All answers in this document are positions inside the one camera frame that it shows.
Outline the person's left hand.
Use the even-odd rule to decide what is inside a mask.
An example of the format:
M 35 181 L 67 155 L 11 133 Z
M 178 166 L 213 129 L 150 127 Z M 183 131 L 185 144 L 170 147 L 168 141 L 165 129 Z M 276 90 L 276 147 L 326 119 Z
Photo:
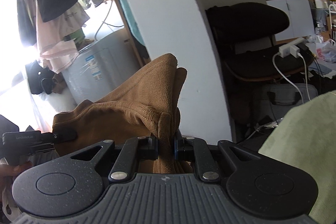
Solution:
M 28 161 L 22 165 L 11 166 L 7 164 L 1 164 L 0 168 L 0 183 L 1 183 L 1 190 L 5 187 L 6 178 L 8 177 L 16 177 L 20 175 L 27 169 L 30 169 L 33 166 L 32 162 Z

